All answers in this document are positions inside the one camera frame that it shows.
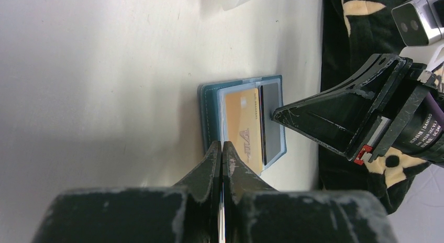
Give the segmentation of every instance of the red component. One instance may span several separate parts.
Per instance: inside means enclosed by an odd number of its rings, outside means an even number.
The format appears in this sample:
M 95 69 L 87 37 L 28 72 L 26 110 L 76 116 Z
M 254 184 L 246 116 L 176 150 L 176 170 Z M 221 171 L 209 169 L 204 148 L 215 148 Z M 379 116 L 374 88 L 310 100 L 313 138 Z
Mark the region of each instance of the red component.
M 361 151 L 359 151 L 358 156 L 354 159 L 354 162 L 359 164 L 359 165 L 363 165 L 364 164 L 364 160 L 362 160 L 362 156 L 364 155 L 364 153 L 366 152 L 372 152 L 373 147 L 370 147 L 368 145 L 364 145 L 362 146 Z

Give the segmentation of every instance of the white table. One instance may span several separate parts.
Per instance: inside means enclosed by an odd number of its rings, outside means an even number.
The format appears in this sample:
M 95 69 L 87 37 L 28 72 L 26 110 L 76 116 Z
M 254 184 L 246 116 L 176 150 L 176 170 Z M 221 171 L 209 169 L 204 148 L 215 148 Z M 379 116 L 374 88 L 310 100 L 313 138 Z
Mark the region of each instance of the white table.
M 169 186 L 202 158 L 199 84 L 282 74 L 319 88 L 321 0 L 0 0 L 0 242 L 28 242 L 50 201 L 93 186 Z M 263 172 L 316 185 L 317 146 L 287 130 Z

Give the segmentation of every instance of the silver camera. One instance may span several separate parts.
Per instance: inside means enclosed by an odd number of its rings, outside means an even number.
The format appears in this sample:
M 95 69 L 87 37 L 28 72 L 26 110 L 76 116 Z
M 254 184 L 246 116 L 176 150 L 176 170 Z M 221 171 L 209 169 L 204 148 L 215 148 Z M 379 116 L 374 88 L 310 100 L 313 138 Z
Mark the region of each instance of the silver camera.
M 428 46 L 444 38 L 444 0 L 409 0 L 392 10 L 407 46 Z

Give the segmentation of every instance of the gold card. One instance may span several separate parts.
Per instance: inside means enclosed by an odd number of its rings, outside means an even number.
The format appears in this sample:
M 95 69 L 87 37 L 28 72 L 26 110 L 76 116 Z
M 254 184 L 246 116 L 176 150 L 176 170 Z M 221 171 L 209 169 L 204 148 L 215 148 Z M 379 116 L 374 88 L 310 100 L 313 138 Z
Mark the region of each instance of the gold card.
M 228 140 L 240 159 L 256 174 L 262 171 L 262 138 L 259 90 L 225 95 Z

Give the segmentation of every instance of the fabric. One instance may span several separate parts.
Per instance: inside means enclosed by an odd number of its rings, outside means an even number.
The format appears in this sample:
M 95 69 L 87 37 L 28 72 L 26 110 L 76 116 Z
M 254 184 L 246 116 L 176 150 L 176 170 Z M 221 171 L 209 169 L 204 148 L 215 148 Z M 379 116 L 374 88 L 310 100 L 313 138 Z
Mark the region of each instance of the fabric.
M 374 53 L 405 47 L 391 10 L 407 0 L 324 0 L 321 91 L 341 83 Z M 429 163 L 391 148 L 385 157 L 358 165 L 319 147 L 319 176 L 327 190 L 367 190 L 387 213 L 400 206 L 415 175 Z

